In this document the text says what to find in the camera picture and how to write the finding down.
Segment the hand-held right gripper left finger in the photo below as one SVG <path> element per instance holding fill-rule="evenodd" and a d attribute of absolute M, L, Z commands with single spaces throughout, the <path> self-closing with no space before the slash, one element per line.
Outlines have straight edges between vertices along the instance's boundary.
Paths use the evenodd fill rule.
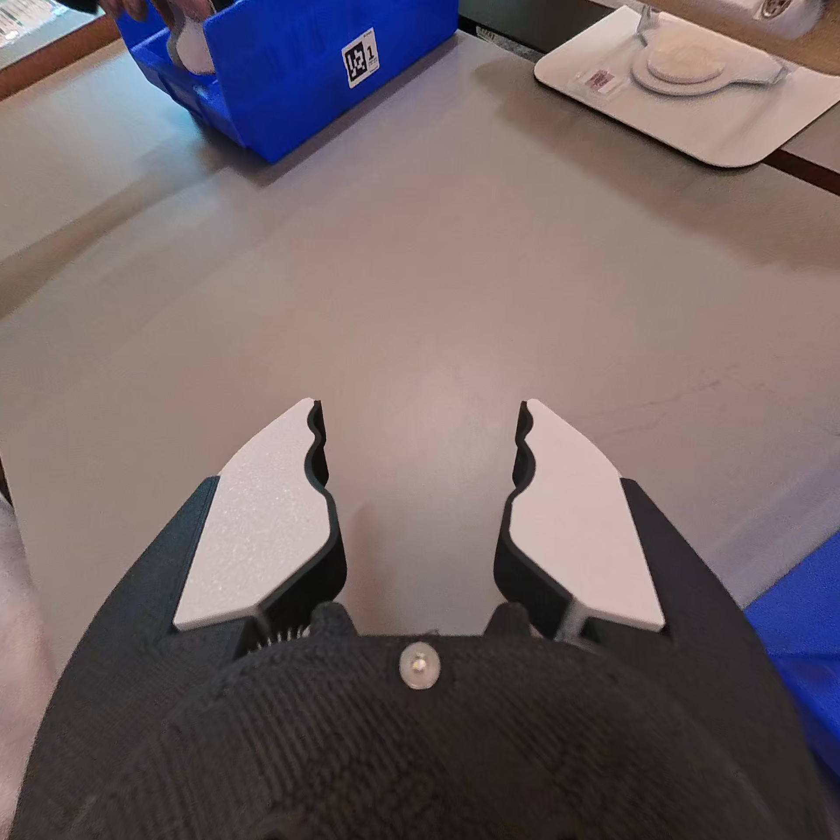
<path fill-rule="evenodd" d="M 245 443 L 217 475 L 173 625 L 245 619 L 302 633 L 341 592 L 347 563 L 329 493 L 319 400 L 306 397 Z"/>

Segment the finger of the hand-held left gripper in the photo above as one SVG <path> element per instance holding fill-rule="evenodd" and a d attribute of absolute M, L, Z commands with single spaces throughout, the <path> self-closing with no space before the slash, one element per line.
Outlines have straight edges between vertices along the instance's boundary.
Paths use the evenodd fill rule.
<path fill-rule="evenodd" d="M 195 76 L 215 75 L 214 61 L 201 22 L 184 16 L 182 12 L 173 12 L 166 48 L 176 68 Z"/>

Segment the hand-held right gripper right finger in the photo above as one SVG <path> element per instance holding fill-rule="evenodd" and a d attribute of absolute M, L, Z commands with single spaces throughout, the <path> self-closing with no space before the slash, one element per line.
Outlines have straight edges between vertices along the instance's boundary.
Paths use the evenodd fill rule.
<path fill-rule="evenodd" d="M 541 637 L 571 641 L 591 620 L 666 628 L 623 477 L 540 400 L 521 402 L 512 491 L 493 565 L 497 588 Z"/>

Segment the blue plastic bin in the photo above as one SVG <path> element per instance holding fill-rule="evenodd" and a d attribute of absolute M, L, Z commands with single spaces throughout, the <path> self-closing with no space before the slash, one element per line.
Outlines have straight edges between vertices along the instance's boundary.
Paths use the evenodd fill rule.
<path fill-rule="evenodd" d="M 176 68 L 170 29 L 117 27 L 146 79 L 196 119 L 269 163 L 372 95 L 456 31 L 456 1 L 208 2 L 200 21 L 215 75 Z"/>
<path fill-rule="evenodd" d="M 793 699 L 811 750 L 838 779 L 838 532 L 744 613 Z"/>

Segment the person's left hand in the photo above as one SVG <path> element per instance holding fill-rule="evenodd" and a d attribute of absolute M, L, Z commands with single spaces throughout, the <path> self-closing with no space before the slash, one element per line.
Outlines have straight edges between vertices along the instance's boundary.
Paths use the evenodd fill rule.
<path fill-rule="evenodd" d="M 154 9 L 166 27 L 172 29 L 175 24 L 172 6 L 167 1 L 98 1 L 98 5 L 115 21 L 128 16 L 135 22 L 144 23 Z"/>

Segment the white printed sheet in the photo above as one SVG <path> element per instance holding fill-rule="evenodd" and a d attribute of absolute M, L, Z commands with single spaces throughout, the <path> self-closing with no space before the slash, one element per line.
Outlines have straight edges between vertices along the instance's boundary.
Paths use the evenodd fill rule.
<path fill-rule="evenodd" d="M 1 69 L 32 56 L 99 17 L 54 1 L 1 2 Z"/>

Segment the white stand base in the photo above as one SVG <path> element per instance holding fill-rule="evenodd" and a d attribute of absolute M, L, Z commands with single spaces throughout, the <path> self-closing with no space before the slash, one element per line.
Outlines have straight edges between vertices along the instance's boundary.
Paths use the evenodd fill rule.
<path fill-rule="evenodd" d="M 759 163 L 838 104 L 838 76 L 650 5 L 619 7 L 541 58 L 546 88 L 719 169 Z"/>

